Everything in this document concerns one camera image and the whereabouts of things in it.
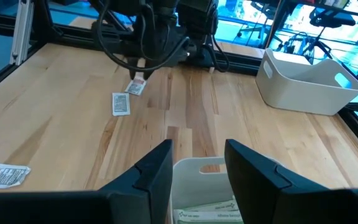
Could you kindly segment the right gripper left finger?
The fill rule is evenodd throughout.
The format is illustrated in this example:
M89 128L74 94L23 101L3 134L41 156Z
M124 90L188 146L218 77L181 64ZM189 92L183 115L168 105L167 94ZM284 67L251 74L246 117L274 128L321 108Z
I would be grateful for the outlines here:
M99 190L0 193L0 223L164 223L172 152L162 141Z

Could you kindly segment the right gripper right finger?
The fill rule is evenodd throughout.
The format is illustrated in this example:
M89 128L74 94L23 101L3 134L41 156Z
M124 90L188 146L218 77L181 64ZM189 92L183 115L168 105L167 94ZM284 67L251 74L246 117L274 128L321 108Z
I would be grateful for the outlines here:
M358 189L331 190L234 139L224 158L244 223L358 223Z

